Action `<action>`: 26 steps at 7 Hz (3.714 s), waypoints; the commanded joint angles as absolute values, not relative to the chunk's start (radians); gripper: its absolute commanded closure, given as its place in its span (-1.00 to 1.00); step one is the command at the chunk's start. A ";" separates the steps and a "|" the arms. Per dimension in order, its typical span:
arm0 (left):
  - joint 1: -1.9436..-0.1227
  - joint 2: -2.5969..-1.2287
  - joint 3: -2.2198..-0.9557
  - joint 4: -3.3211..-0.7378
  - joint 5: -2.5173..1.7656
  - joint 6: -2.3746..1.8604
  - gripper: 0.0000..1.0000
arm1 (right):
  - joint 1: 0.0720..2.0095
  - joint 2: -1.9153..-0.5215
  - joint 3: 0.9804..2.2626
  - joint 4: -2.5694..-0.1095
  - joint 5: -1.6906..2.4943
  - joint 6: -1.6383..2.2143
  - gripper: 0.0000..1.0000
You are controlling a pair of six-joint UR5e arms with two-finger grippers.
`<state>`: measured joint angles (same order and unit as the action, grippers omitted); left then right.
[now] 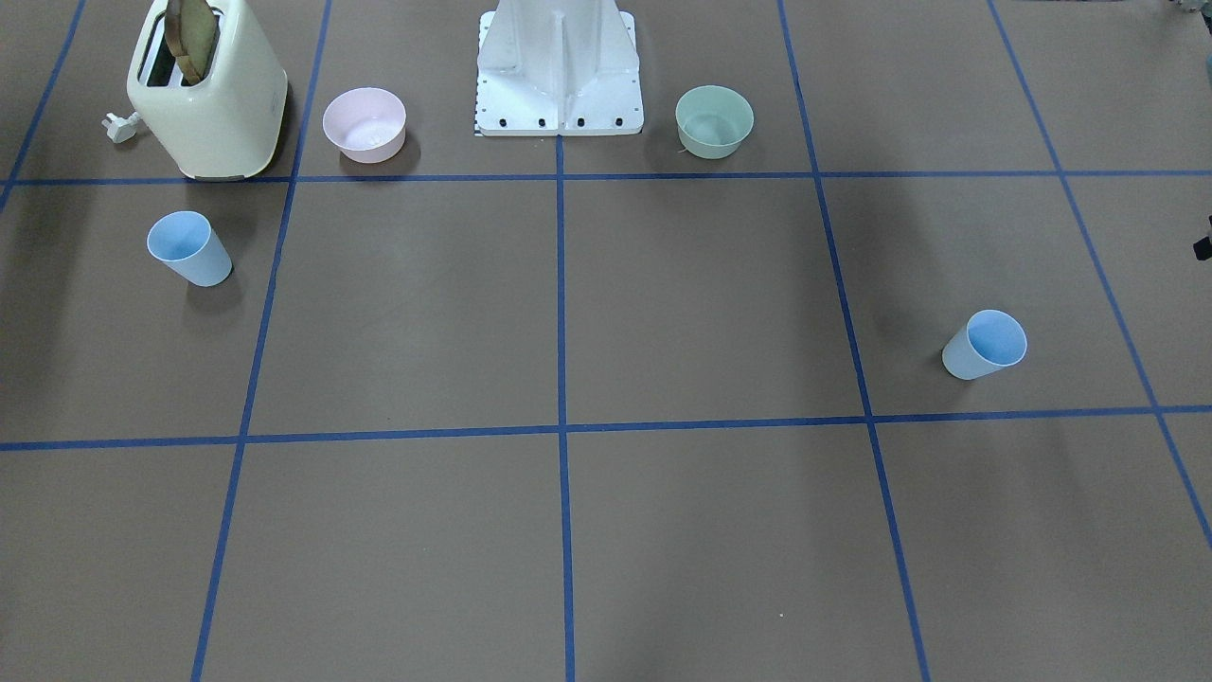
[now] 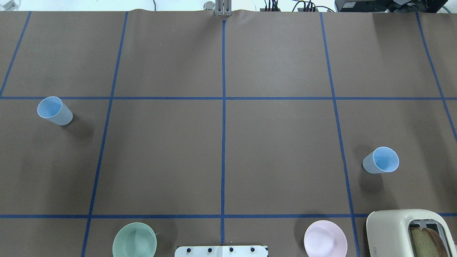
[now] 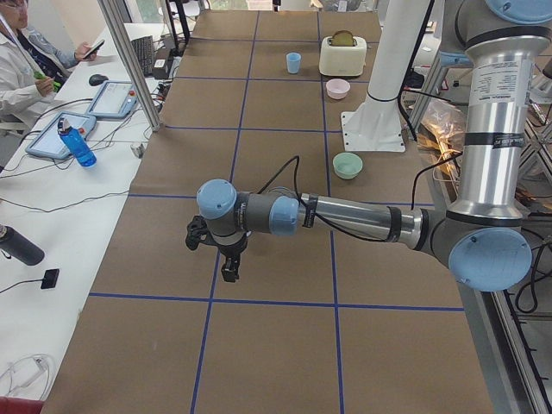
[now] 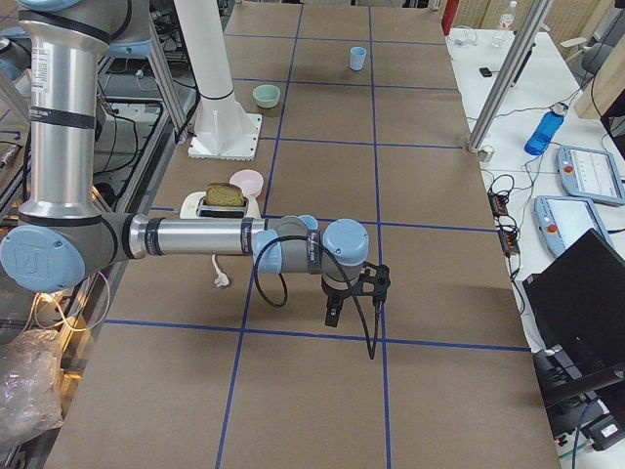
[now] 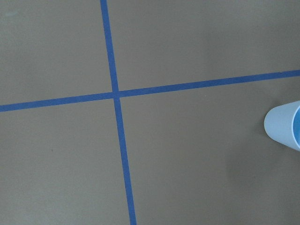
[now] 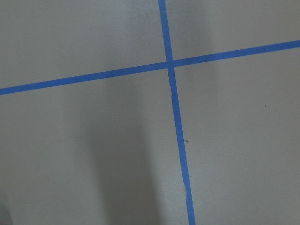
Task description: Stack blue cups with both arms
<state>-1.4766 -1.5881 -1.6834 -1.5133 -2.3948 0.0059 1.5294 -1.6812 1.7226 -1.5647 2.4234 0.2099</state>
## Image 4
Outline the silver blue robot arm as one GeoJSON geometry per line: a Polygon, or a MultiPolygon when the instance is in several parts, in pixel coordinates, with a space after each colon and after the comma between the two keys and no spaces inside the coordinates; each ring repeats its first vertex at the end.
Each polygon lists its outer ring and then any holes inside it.
{"type": "Polygon", "coordinates": [[[318,275],[325,322],[372,282],[363,225],[321,228],[309,216],[265,220],[167,220],[104,213],[93,203],[97,65],[108,51],[150,51],[146,1],[24,1],[31,45],[31,193],[1,243],[1,263],[20,286],[53,293],[123,261],[172,254],[244,255],[255,274],[318,275]]]}

